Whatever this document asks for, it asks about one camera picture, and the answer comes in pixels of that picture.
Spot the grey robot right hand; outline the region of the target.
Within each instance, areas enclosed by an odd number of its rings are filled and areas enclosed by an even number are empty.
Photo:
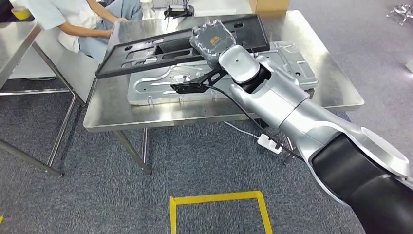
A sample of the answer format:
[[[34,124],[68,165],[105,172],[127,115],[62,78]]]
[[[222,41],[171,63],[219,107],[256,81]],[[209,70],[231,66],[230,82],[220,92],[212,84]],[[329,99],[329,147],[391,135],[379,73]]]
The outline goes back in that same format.
[[[219,19],[194,26],[189,42],[213,69],[219,66],[219,57],[236,45],[234,36]]]

